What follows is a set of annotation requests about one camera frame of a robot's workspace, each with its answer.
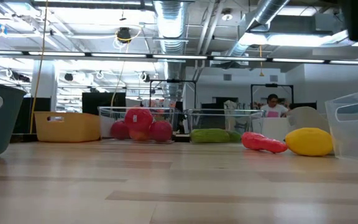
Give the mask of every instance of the red pepper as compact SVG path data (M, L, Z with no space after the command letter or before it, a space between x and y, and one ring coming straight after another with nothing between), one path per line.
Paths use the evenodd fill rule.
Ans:
M266 138L263 134L246 132L241 137L244 147L251 150L266 150L272 153L284 152L287 145L275 139Z

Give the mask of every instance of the person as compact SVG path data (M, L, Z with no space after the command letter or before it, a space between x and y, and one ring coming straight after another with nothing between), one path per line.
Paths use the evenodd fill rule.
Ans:
M287 115L288 109L278 104L278 96L276 94L270 94L267 97L267 105L264 105L260 108L263 111L266 111L267 118L281 118Z

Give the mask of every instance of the exposed ductwork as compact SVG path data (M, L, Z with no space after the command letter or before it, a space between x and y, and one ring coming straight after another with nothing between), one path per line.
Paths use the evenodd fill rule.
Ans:
M242 56L249 47L249 45L246 44L247 39L249 38L248 31L258 26L264 25L267 26L266 31L268 31L270 22L289 1L290 0L260 0L257 9L252 12L253 18L249 21L246 21L245 30L243 30L244 34L233 45L233 47L227 52L226 55L233 57Z
M182 38L185 33L185 21L187 16L187 3L178 1L154 1L157 13L157 24L159 36L165 39ZM185 43L179 40L163 40L161 49L164 54L184 54ZM164 62L164 73L166 79L184 80L185 63ZM180 98L182 85L167 84L170 98Z

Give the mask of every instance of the yellow lemon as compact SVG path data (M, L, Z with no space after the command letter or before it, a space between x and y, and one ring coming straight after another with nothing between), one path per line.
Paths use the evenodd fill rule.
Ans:
M301 128L285 136L288 148L302 156L325 156L333 149L331 135L319 128Z

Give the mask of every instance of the yellow plastic basket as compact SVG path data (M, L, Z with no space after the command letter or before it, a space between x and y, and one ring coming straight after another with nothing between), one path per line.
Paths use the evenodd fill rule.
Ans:
M35 112L42 142L86 142L100 138L99 116L86 113Z

